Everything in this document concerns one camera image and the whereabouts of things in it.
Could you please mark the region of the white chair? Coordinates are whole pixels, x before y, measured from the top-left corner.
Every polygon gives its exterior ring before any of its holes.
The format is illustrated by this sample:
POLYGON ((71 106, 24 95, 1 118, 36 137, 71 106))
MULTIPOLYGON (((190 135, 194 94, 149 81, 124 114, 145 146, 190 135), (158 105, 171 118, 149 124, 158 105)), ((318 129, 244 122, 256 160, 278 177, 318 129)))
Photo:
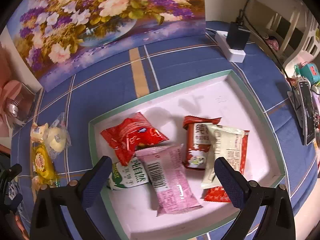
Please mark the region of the white chair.
POLYGON ((313 62, 319 54, 319 21, 303 0, 251 0, 247 17, 262 36, 274 36, 275 51, 289 77, 295 65, 313 62))

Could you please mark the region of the green white biscuit pack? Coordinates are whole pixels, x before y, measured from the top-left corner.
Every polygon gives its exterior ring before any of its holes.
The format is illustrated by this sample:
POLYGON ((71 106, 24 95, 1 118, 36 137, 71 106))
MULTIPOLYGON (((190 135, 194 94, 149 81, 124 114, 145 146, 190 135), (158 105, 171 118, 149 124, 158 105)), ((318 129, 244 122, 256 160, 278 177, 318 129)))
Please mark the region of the green white biscuit pack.
POLYGON ((107 187, 111 190, 123 190, 147 184, 148 174, 137 158, 133 157, 127 166, 120 162, 112 164, 112 172, 107 181, 107 187))

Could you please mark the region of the black power adapter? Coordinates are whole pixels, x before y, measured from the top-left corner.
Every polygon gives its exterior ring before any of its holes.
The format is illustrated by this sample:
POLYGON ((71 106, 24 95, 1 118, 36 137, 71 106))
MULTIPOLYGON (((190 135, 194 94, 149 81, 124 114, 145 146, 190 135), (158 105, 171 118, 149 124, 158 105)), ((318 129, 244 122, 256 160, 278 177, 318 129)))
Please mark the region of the black power adapter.
POLYGON ((236 22, 231 22, 226 37, 227 44, 231 49, 244 50, 251 32, 236 22))

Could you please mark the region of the blue plaid tablecloth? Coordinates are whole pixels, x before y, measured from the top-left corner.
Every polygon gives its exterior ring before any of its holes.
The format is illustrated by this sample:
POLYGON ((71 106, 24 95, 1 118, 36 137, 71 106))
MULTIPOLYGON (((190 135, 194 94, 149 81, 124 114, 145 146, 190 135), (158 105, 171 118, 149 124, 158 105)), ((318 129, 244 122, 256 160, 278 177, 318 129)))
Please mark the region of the blue plaid tablecloth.
MULTIPOLYGON (((243 63, 230 63, 214 43, 213 35, 177 38, 138 48, 150 92, 184 81, 231 69, 255 93, 279 140, 287 170, 293 213, 298 214, 317 181, 315 148, 303 146, 297 118, 286 97, 287 86, 276 65, 255 44, 249 43, 243 63)), ((21 223, 30 228, 34 201, 31 190, 30 130, 33 122, 53 121, 61 112, 68 115, 72 146, 60 154, 55 168, 61 184, 80 178, 91 168, 88 144, 89 122, 118 106, 137 98, 131 68, 125 51, 100 61, 55 87, 36 93, 35 109, 28 123, 14 131, 11 162, 20 164, 18 187, 23 196, 21 223)))

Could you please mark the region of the orange cream cake pack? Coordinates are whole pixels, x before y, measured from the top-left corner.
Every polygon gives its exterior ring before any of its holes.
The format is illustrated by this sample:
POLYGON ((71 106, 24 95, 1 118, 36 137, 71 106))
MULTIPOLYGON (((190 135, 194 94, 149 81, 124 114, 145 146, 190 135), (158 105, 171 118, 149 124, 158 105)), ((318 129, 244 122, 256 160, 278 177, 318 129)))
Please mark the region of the orange cream cake pack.
POLYGON ((44 125, 37 125, 37 123, 33 122, 30 131, 30 139, 31 142, 42 143, 45 131, 49 128, 49 124, 45 123, 44 125))

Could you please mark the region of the black smartphone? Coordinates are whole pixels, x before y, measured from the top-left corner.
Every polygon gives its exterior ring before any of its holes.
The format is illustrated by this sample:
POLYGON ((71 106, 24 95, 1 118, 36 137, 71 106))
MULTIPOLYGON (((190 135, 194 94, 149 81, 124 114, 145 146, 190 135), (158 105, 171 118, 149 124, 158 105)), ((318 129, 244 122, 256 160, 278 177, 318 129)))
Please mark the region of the black smartphone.
POLYGON ((315 115, 308 80, 303 77, 299 78, 297 89, 302 108, 304 145, 309 145, 315 138, 315 115))

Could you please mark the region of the pink barcode snack pack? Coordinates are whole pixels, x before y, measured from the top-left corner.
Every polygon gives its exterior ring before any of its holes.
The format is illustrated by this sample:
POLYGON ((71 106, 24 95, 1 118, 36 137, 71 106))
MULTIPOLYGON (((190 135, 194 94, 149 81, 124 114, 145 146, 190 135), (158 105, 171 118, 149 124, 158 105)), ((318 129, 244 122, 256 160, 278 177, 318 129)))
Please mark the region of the pink barcode snack pack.
POLYGON ((201 209, 191 191, 181 161, 182 145, 165 145, 138 150, 158 200, 157 215, 176 215, 201 209))

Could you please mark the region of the yellow cake snack pack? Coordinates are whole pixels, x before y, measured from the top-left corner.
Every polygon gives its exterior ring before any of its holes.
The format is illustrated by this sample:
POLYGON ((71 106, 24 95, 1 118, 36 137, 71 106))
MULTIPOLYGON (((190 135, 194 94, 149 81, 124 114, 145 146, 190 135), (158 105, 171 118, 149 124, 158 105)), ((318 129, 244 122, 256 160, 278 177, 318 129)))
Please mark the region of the yellow cake snack pack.
POLYGON ((33 147, 32 157, 35 173, 40 178, 40 183, 58 187, 60 185, 59 176, 44 144, 38 144, 33 147))

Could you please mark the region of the clear pack white bun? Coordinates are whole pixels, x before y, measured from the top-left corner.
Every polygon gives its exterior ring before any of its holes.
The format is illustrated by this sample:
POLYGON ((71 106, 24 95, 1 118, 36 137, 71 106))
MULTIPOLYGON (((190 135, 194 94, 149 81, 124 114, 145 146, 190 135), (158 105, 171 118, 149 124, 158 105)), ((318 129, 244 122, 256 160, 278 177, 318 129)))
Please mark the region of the clear pack white bun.
POLYGON ((46 150, 52 161, 54 161, 60 153, 72 145, 65 123, 65 112, 62 112, 52 122, 49 128, 46 129, 43 139, 46 150))

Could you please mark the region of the red orange patterned snack pack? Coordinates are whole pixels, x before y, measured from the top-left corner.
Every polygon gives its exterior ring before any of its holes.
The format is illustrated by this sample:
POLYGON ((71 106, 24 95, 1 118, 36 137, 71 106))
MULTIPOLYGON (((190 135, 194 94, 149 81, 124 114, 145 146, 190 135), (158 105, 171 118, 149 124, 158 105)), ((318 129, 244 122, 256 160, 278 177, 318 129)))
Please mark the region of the red orange patterned snack pack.
POLYGON ((234 170, 244 173, 249 131, 214 124, 207 128, 211 146, 201 182, 201 188, 206 190, 204 200, 227 203, 230 200, 215 174, 214 162, 224 157, 234 170))

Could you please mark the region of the teal toy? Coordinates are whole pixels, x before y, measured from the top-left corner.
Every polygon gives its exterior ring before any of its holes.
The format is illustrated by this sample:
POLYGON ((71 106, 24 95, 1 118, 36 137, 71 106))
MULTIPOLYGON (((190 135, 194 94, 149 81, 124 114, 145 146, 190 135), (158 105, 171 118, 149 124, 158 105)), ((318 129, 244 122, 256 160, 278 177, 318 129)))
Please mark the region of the teal toy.
POLYGON ((307 78, 311 85, 319 83, 320 75, 317 66, 312 63, 306 63, 304 65, 295 65, 295 71, 298 75, 307 78))

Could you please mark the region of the floral painting canvas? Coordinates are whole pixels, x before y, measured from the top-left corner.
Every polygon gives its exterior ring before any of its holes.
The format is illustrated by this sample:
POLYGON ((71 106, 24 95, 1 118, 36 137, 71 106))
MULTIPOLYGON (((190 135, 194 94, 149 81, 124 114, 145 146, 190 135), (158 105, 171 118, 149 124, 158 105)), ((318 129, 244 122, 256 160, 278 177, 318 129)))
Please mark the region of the floral painting canvas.
POLYGON ((23 0, 7 22, 46 91, 108 57, 205 27, 204 0, 23 0))

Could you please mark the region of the dark red white snack pack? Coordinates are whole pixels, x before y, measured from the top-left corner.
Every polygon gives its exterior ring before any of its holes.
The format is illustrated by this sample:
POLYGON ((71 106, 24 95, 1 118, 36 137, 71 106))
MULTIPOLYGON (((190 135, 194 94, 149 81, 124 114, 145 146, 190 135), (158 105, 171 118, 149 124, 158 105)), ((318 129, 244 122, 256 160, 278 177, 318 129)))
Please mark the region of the dark red white snack pack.
POLYGON ((186 168, 204 170, 208 151, 211 147, 207 125, 217 125, 221 118, 185 116, 183 128, 187 131, 186 153, 183 164, 186 168))

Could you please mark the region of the white tray green rim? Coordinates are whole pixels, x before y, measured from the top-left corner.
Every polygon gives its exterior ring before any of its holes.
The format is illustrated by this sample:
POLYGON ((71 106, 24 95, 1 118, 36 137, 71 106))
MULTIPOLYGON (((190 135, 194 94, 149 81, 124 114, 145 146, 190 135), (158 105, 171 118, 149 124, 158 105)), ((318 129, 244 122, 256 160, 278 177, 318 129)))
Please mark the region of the white tray green rim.
MULTIPOLYGON (((106 155, 116 161, 114 150, 101 136, 103 129, 120 124, 131 114, 142 113, 169 138, 171 145, 185 145, 185 116, 195 109, 203 118, 220 118, 223 126, 249 131, 244 176, 261 186, 275 187, 285 177, 283 154, 264 110, 242 79, 225 70, 174 85, 108 111, 88 124, 93 163, 106 155)), ((230 203, 206 202, 200 183, 204 172, 186 170, 188 183, 201 208, 178 215, 157 215, 157 198, 149 184, 113 191, 101 197, 121 239, 189 239, 232 222, 238 209, 230 203)))

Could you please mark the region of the pink flower bouquet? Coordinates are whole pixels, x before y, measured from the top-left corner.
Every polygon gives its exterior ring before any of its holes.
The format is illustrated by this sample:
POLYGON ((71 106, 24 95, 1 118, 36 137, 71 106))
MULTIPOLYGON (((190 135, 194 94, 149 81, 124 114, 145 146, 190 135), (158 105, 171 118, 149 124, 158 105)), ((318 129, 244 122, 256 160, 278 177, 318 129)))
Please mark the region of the pink flower bouquet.
POLYGON ((1 137, 9 129, 24 126, 35 106, 35 93, 24 83, 14 80, 4 48, 1 48, 1 137))

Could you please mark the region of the red crinkled snack bag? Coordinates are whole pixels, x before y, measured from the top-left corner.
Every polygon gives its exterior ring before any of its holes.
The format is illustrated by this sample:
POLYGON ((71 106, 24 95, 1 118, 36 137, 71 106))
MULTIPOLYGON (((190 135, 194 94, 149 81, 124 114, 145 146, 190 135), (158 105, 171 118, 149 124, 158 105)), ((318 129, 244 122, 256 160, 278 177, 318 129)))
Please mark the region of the red crinkled snack bag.
POLYGON ((123 166, 129 164, 137 150, 169 140, 140 112, 134 113, 117 126, 104 129, 100 134, 114 149, 123 166))

